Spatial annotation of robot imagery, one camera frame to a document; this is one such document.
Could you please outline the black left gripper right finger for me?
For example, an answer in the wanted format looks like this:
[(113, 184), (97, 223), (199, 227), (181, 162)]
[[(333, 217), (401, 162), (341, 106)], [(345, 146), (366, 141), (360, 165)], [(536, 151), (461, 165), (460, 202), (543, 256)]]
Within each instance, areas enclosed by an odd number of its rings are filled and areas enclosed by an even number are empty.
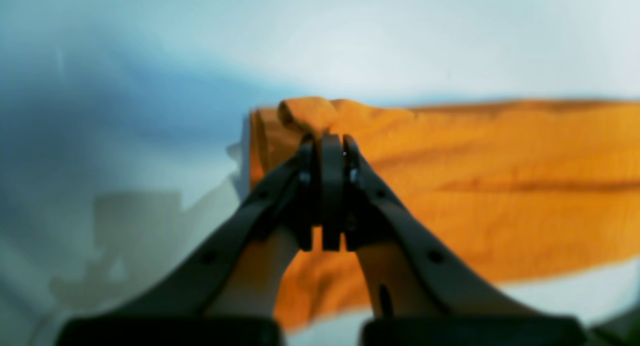
[(374, 319), (361, 346), (583, 346), (574, 317), (548, 316), (498, 291), (423, 226), (366, 162), (330, 136), (330, 214), (365, 276)]

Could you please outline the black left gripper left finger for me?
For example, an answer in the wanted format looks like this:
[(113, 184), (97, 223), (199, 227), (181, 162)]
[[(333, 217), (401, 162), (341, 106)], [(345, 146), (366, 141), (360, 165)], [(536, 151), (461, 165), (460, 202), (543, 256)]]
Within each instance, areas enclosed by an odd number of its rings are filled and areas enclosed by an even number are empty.
[(285, 270), (319, 223), (317, 139), (302, 137), (166, 278), (116, 310), (69, 321), (57, 346), (283, 346), (273, 319)]

